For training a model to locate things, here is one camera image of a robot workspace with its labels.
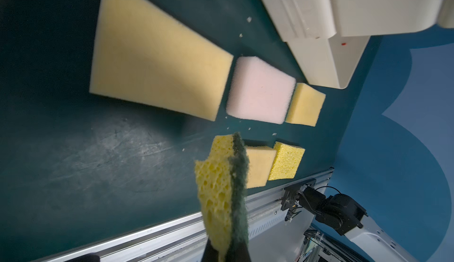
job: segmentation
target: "green tabletop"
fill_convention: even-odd
[[[211,122],[88,93],[99,1],[0,0],[0,261],[199,211],[193,162],[207,157],[215,135],[306,148],[296,179],[334,162],[379,38],[347,89],[317,88],[326,101],[316,127],[227,116],[230,79]],[[260,0],[150,1],[235,58],[258,56],[305,81]]]

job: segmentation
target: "large yellow foam pad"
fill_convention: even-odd
[[[249,157],[247,188],[265,186],[273,166],[276,150],[270,147],[246,147]]]
[[[147,0],[101,0],[90,92],[214,121],[232,59]]]
[[[268,179],[294,178],[295,174],[297,174],[298,166],[300,165],[305,149],[281,142],[276,142],[274,144],[274,149],[277,153]]]
[[[297,83],[286,122],[315,127],[325,97],[325,94],[313,89],[308,84]]]

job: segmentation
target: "cellulose sponge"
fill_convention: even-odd
[[[227,114],[282,124],[295,82],[295,78],[258,57],[240,57],[233,73]]]
[[[101,0],[90,93],[214,121],[232,60],[147,0]]]
[[[298,166],[300,165],[305,149],[281,142],[276,142],[274,144],[274,149],[277,153],[268,179],[294,178],[295,174],[297,174]]]
[[[308,84],[297,83],[286,122],[315,127],[325,97],[324,93],[313,89]]]
[[[276,150],[270,147],[246,147],[249,158],[247,188],[265,186],[273,166]]]
[[[240,134],[216,136],[205,161],[196,161],[197,195],[203,222],[223,260],[229,248],[248,242],[246,176],[248,159]]]

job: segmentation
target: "blue wall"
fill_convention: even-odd
[[[330,185],[416,259],[454,261],[453,30],[383,37],[334,167]]]

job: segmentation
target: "yellow foam block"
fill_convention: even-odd
[[[274,144],[274,149],[277,153],[268,179],[294,178],[295,174],[297,174],[298,166],[300,165],[305,149],[281,142],[276,142]]]
[[[297,83],[286,122],[315,127],[325,97],[325,94],[313,89],[308,84]]]
[[[247,188],[265,186],[273,166],[276,150],[270,147],[246,147],[249,157]]]
[[[231,194],[229,158],[233,156],[233,136],[216,136],[210,155],[196,161],[197,195],[201,203],[203,222],[212,246],[220,257],[227,253],[231,240]]]
[[[232,59],[147,0],[101,0],[90,92],[214,121]]]

